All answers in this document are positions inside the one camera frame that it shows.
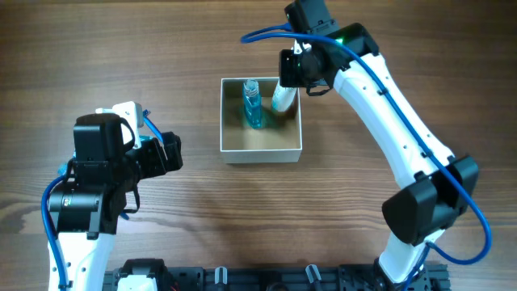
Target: wooden table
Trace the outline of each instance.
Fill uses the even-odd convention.
[[[231,268],[370,263],[397,192],[359,117],[335,93],[302,96],[304,149],[294,164],[230,166],[219,153],[221,78],[278,75],[290,40],[239,37],[285,22],[288,1],[113,2],[0,7],[0,290],[48,283],[41,193],[74,150],[78,116],[128,100],[183,140],[181,171],[140,183],[109,269],[126,259]],[[515,2],[329,1],[360,22],[406,98],[440,140],[481,168],[475,199],[494,247],[449,265],[454,290],[517,283]],[[483,244],[468,211],[440,240],[461,258]],[[443,260],[431,252],[430,260]]]

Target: clear plastic bottle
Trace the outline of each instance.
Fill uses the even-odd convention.
[[[252,128],[260,129],[262,125],[262,96],[257,80],[249,79],[242,84],[242,98],[244,99],[244,111],[248,123]]]

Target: white box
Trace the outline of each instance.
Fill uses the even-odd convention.
[[[242,84],[248,78],[221,79],[221,155],[225,163],[298,162],[302,150],[300,92],[277,116],[271,99],[278,78],[254,78],[262,96],[263,129],[252,129],[244,116]]]

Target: cable clip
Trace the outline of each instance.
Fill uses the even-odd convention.
[[[385,87],[384,89],[382,89],[382,90],[378,90],[378,92],[377,92],[377,94],[378,94],[378,95],[381,95],[381,96],[382,96],[382,95],[386,95],[386,94],[388,94],[388,93],[389,93],[389,90],[388,90],[388,88],[386,88],[386,87]]]
[[[429,158],[435,155],[432,150],[423,151],[420,154],[422,155],[422,158]]]
[[[72,288],[73,286],[74,286],[74,282],[72,280],[69,280],[67,285],[59,284],[59,285],[57,285],[57,288],[59,290],[63,290],[63,289]]]

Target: bottle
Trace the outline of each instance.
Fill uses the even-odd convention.
[[[286,112],[294,101],[296,88],[282,87],[280,80],[276,84],[275,94],[271,101],[271,107],[274,112]]]
[[[242,98],[244,99],[244,111],[248,124],[253,129],[260,129],[262,125],[262,96],[257,80],[248,79],[242,84]]]

